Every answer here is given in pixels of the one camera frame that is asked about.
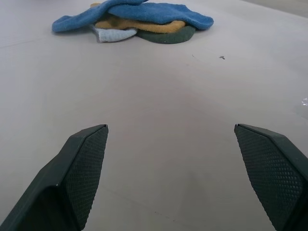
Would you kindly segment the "dark green cloth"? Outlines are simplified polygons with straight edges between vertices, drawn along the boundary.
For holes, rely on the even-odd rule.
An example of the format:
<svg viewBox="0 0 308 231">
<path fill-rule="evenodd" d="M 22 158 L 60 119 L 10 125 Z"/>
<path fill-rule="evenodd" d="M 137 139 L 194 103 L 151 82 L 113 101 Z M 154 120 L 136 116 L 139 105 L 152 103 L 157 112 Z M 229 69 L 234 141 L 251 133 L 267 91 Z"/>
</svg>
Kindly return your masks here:
<svg viewBox="0 0 308 231">
<path fill-rule="evenodd" d="M 196 29 L 192 26 L 185 26 L 174 33 L 159 34 L 148 31 L 137 32 L 137 36 L 153 43 L 158 44 L 178 44 L 189 41 L 195 34 Z"/>
</svg>

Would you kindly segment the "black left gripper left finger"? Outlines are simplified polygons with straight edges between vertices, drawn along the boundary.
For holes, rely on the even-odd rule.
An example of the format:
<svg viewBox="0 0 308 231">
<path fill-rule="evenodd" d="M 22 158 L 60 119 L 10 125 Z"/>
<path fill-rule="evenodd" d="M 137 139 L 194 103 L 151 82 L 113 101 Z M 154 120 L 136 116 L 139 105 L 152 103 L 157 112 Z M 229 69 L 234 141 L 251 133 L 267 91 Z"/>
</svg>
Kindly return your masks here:
<svg viewBox="0 0 308 231">
<path fill-rule="evenodd" d="M 108 126 L 71 135 L 35 176 L 0 231 L 82 231 L 99 186 Z"/>
</svg>

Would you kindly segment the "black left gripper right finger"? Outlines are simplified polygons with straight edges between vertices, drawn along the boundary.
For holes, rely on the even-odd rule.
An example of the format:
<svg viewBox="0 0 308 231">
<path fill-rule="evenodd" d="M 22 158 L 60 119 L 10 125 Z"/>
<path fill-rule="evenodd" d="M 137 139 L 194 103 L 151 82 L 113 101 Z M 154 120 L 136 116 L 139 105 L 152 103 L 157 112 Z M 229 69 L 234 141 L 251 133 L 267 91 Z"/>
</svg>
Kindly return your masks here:
<svg viewBox="0 0 308 231">
<path fill-rule="evenodd" d="M 276 231 L 308 231 L 308 158 L 284 135 L 234 127 L 246 171 Z"/>
</svg>

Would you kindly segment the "light blue cloth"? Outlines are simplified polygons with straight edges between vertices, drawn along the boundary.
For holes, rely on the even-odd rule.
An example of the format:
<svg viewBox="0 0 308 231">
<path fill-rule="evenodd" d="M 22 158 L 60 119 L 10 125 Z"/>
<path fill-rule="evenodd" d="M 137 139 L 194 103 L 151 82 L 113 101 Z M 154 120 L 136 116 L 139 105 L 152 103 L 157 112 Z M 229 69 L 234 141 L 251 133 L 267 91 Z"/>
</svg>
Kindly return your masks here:
<svg viewBox="0 0 308 231">
<path fill-rule="evenodd" d="M 101 28 L 96 28 L 93 25 L 91 26 L 91 29 L 93 33 L 96 35 L 97 41 L 99 43 L 119 42 L 135 36 L 138 32 L 137 29 L 135 28 L 129 28 L 127 30 L 101 29 Z"/>
</svg>

